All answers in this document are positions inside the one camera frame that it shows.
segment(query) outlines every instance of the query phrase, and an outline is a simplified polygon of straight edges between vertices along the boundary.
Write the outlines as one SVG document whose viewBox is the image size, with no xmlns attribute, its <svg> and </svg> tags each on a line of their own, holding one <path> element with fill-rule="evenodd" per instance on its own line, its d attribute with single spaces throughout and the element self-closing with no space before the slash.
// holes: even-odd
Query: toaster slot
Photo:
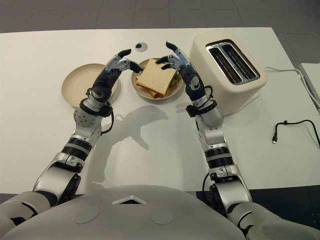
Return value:
<svg viewBox="0 0 320 240">
<path fill-rule="evenodd" d="M 229 58 L 234 62 L 237 68 L 241 71 L 242 75 L 250 80 L 255 78 L 257 75 L 251 70 L 248 64 L 243 60 L 243 58 L 236 52 L 231 44 L 226 44 L 222 46 L 222 49 L 229 56 Z"/>
<path fill-rule="evenodd" d="M 232 84 L 241 85 L 259 79 L 259 73 L 233 41 L 210 43 L 206 49 Z"/>
<path fill-rule="evenodd" d="M 242 81 L 219 48 L 210 48 L 209 52 L 231 83 L 236 84 Z"/>
</svg>

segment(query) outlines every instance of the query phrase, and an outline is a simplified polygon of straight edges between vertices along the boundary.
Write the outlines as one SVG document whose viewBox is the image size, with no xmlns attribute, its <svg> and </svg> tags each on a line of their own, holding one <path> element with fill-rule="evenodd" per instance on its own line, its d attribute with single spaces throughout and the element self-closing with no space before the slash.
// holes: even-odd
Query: white power cord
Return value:
<svg viewBox="0 0 320 240">
<path fill-rule="evenodd" d="M 304 75 L 302 74 L 302 72 L 299 69 L 296 69 L 296 68 L 292 68 L 292 69 L 277 69 L 277 68 L 274 68 L 274 67 L 267 66 L 264 70 L 267 70 L 267 69 L 271 69 L 271 70 L 274 70 L 274 71 L 277 71 L 277 72 L 290 72 L 290 71 L 293 71 L 293 72 L 296 72 L 298 75 L 300 75 L 300 79 L 302 81 L 303 86 L 305 87 L 306 91 L 308 92 L 310 98 L 317 105 L 316 108 L 318 109 L 318 112 L 320 113 L 320 103 L 317 101 L 317 99 L 310 92 L 310 90 L 309 90 L 309 88 L 307 86 L 305 77 L 304 77 Z"/>
</svg>

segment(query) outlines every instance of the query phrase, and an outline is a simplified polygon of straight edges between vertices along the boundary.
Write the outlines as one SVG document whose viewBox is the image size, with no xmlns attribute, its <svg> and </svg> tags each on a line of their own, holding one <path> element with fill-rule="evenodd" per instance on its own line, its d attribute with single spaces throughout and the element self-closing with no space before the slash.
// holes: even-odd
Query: cable connector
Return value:
<svg viewBox="0 0 320 240">
<path fill-rule="evenodd" d="M 273 138 L 272 138 L 272 143 L 273 143 L 273 144 L 276 144 L 277 141 L 278 141 L 278 138 L 277 138 L 277 134 L 275 133 L 274 136 L 273 136 Z"/>
</svg>

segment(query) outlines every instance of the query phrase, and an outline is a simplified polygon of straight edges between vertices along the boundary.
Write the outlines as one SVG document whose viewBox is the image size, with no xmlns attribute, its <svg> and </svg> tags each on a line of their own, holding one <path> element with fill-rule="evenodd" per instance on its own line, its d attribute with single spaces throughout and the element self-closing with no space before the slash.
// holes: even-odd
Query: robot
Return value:
<svg viewBox="0 0 320 240">
<path fill-rule="evenodd" d="M 79 173 L 102 134 L 102 118 L 114 113 L 108 99 L 122 71 L 143 68 L 123 58 L 123 50 L 105 65 L 80 107 L 74 111 L 75 131 L 43 171 L 33 190 L 0 206 L 0 237 L 12 239 L 320 239 L 320 231 L 290 222 L 254 203 L 225 140 L 223 117 L 188 57 L 167 42 L 175 54 L 160 58 L 163 70 L 177 70 L 192 101 L 186 108 L 195 118 L 208 163 L 210 207 L 196 197 L 164 186 L 116 186 L 74 198 Z"/>
</svg>

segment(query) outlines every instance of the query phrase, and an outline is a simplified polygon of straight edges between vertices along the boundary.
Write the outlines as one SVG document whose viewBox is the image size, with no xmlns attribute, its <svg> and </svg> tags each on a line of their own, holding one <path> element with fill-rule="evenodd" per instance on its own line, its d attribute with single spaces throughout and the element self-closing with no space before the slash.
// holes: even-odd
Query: black cable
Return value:
<svg viewBox="0 0 320 240">
<path fill-rule="evenodd" d="M 203 104 L 201 104 L 200 106 L 198 106 L 197 109 L 200 109 L 203 105 L 205 105 L 207 102 L 209 102 L 209 101 L 214 97 L 214 96 L 213 96 L 214 90 L 213 90 L 212 86 L 207 85 L 207 86 L 204 87 L 204 89 L 210 89 L 211 92 L 210 92 L 210 94 L 209 94 L 209 97 L 208 97 L 207 101 L 205 101 Z"/>
<path fill-rule="evenodd" d="M 114 116 L 114 111 L 112 111 L 111 112 L 111 126 L 109 127 L 108 130 L 102 131 L 101 135 L 106 134 L 106 133 L 111 131 L 111 129 L 112 129 L 113 125 L 114 125 L 114 121 L 115 121 L 115 116 Z"/>
<path fill-rule="evenodd" d="M 306 119 L 306 120 L 302 120 L 302 121 L 297 121 L 297 122 L 288 122 L 287 120 L 285 120 L 284 122 L 278 122 L 276 125 L 275 125 L 275 130 L 274 130 L 274 135 L 273 135 L 273 138 L 272 138 L 272 142 L 275 144 L 278 140 L 278 126 L 279 125 L 296 125 L 296 124 L 301 124 L 303 122 L 309 122 L 312 124 L 313 126 L 313 130 L 314 130 L 314 133 L 315 133 L 315 136 L 316 136 L 316 139 L 318 141 L 318 144 L 319 144 L 319 147 L 320 147 L 320 140 L 319 140 L 319 136 L 318 136 L 318 133 L 317 133 L 317 129 L 316 129 L 316 126 L 315 124 L 309 120 L 309 119 Z"/>
<path fill-rule="evenodd" d="M 207 178 L 209 177 L 209 173 L 207 173 L 203 179 L 203 183 L 202 183 L 202 194 L 203 194 L 203 197 L 204 197 L 204 201 L 206 204 L 208 204 L 207 202 L 207 198 L 206 198 L 206 194 L 205 194 L 205 184 L 206 184 L 206 180 Z"/>
</svg>

